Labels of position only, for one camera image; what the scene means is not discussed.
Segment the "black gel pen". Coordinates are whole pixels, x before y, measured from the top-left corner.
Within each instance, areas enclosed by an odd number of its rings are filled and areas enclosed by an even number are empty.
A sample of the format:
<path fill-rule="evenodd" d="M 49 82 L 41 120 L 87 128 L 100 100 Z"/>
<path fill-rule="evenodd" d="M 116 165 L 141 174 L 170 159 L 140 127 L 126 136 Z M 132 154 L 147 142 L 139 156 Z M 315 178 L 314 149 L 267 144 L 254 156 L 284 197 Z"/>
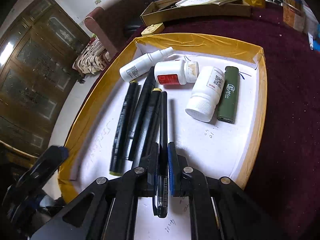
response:
<path fill-rule="evenodd" d="M 153 214 L 165 218 L 168 214 L 168 106 L 167 93 L 161 92 L 159 119 L 159 152 L 153 197 Z"/>

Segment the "black marker yellow cap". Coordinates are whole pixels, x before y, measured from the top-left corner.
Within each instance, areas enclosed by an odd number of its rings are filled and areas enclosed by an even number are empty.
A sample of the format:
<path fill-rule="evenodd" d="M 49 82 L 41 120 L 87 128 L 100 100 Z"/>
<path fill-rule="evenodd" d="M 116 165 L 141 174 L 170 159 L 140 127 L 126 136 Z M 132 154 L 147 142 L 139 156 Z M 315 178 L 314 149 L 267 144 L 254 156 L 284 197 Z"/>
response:
<path fill-rule="evenodd" d="M 127 94 L 125 96 L 120 117 L 117 124 L 116 134 L 114 137 L 112 156 L 110 162 L 109 174 L 121 176 L 123 174 L 123 156 L 125 142 L 127 138 L 127 129 L 130 125 L 133 108 L 137 99 L 138 82 L 133 80 L 129 84 Z"/>

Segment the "green lighter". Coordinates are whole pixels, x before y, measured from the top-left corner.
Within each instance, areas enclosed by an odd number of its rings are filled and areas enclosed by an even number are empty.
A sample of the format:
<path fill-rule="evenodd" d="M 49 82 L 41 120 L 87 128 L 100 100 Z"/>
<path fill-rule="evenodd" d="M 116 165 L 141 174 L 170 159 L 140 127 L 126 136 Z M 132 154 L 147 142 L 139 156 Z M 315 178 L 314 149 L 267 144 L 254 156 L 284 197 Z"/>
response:
<path fill-rule="evenodd" d="M 225 68 L 225 84 L 221 94 L 217 119 L 230 124 L 235 122 L 239 95 L 239 69 L 233 66 Z"/>

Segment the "thin black pen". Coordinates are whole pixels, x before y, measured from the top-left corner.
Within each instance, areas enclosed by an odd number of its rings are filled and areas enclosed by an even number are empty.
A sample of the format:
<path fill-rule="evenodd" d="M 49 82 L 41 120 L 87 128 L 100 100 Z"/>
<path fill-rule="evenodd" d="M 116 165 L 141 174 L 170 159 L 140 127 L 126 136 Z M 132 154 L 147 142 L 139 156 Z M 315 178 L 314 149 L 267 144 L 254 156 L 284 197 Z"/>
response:
<path fill-rule="evenodd" d="M 152 90 L 155 87 L 154 67 L 151 67 L 144 82 L 141 93 L 133 113 L 133 119 L 128 133 L 127 159 L 133 161 L 138 143 L 143 119 Z"/>

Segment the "white pill bottle ribbed cap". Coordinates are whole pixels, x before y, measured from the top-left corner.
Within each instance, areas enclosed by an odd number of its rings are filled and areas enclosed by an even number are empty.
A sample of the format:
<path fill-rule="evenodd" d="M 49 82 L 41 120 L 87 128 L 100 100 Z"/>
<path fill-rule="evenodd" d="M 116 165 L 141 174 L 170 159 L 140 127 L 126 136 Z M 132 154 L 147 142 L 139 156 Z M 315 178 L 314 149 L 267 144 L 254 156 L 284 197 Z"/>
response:
<path fill-rule="evenodd" d="M 225 74 L 222 70 L 213 66 L 203 67 L 193 86 L 185 112 L 196 120 L 210 122 L 220 101 L 224 83 Z"/>

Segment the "white spray bottle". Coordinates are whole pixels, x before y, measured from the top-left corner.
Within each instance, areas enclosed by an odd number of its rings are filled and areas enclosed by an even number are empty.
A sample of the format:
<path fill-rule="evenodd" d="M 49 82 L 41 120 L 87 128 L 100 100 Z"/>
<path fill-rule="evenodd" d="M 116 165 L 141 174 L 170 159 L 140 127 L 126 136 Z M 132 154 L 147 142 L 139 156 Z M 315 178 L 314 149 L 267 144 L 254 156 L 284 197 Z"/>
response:
<path fill-rule="evenodd" d="M 135 78 L 147 73 L 157 62 L 163 61 L 174 53 L 172 47 L 146 53 L 134 59 L 120 68 L 119 74 L 125 82 L 131 82 Z"/>

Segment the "white bottle red label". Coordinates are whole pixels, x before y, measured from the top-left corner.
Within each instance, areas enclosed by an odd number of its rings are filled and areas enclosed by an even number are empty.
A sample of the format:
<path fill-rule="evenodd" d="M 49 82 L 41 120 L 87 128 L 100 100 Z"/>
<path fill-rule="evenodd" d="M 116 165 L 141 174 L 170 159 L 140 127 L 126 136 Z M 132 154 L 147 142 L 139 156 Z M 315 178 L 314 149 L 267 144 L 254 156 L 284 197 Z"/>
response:
<path fill-rule="evenodd" d="M 195 83 L 199 75 L 196 61 L 172 60 L 156 63 L 155 80 L 160 85 L 185 85 Z"/>

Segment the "maroon velvet tablecloth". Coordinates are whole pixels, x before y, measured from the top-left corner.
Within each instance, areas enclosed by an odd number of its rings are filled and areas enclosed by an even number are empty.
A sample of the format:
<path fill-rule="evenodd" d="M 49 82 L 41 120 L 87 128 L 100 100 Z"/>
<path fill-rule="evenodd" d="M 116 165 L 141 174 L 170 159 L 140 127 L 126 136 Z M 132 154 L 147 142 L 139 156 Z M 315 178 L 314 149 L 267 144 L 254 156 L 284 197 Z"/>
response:
<path fill-rule="evenodd" d="M 165 33 L 218 35 L 264 49 L 267 107 L 245 193 L 263 225 L 258 239 L 319 239 L 319 53 L 283 22 L 279 5 L 249 17 L 165 22 Z"/>

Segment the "yellow taped white tray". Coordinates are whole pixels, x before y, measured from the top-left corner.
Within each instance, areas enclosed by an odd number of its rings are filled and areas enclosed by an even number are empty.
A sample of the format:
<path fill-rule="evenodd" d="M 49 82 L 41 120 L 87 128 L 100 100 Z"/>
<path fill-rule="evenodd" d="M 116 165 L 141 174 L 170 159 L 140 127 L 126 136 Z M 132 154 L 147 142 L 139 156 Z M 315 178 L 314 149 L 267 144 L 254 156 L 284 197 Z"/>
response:
<path fill-rule="evenodd" d="M 202 122 L 185 112 L 193 85 L 165 86 L 168 106 L 168 144 L 186 157 L 188 165 L 205 176 L 229 177 L 244 188 L 251 174 L 264 129 L 267 100 L 267 74 L 264 50 L 247 42 L 193 33 L 158 34 L 135 38 L 115 59 L 93 88 L 80 110 L 65 146 L 68 159 L 59 170 L 59 184 L 67 204 L 99 177 L 109 180 L 121 176 L 109 174 L 113 139 L 116 134 L 129 82 L 119 70 L 146 53 L 172 47 L 174 53 L 164 61 L 198 61 L 225 73 L 227 66 L 239 69 L 239 95 L 235 122 L 217 119 L 217 104 L 210 122 Z M 153 134 L 158 144 L 159 119 Z M 153 214 L 153 197 L 138 199 L 133 239 L 191 239 L 189 199 L 173 197 L 168 175 L 168 214 Z"/>

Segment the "wooden glass cabinet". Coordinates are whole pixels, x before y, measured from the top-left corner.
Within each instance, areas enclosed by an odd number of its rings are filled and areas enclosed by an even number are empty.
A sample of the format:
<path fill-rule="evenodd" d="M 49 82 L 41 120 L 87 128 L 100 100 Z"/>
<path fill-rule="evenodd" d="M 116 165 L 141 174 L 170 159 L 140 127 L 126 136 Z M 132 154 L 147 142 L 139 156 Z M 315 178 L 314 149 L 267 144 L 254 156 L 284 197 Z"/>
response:
<path fill-rule="evenodd" d="M 89 36 L 55 0 L 33 0 L 1 37 L 1 141 L 41 155 Z"/>

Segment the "small gold tin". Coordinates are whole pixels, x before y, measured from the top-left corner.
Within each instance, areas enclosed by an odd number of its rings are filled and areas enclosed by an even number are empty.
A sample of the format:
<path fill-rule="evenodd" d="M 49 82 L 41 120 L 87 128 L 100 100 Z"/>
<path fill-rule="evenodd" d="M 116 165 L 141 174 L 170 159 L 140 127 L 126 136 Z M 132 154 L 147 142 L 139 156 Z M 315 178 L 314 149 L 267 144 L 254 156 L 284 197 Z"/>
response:
<path fill-rule="evenodd" d="M 160 34 L 164 30 L 165 26 L 163 23 L 152 24 L 146 27 L 142 32 L 142 36 L 156 35 Z"/>

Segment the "brown cardboard box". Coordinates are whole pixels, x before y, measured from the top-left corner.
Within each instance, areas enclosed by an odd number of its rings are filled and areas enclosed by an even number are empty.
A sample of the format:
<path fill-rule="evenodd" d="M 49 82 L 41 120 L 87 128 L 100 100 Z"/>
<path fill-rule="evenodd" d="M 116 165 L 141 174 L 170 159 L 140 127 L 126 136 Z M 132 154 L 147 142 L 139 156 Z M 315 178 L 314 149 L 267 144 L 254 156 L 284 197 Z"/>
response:
<path fill-rule="evenodd" d="M 140 18 L 150 26 L 191 17 L 250 15 L 251 7 L 244 0 L 159 0 L 152 2 Z"/>

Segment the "orange toothpick jar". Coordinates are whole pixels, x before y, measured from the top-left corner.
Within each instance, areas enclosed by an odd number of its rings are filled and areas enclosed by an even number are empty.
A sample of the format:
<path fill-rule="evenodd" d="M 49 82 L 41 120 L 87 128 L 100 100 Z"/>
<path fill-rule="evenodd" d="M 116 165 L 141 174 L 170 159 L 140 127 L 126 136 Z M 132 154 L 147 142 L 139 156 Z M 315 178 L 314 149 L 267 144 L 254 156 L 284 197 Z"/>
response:
<path fill-rule="evenodd" d="M 296 31 L 303 31 L 305 13 L 302 0 L 283 0 L 283 21 Z"/>

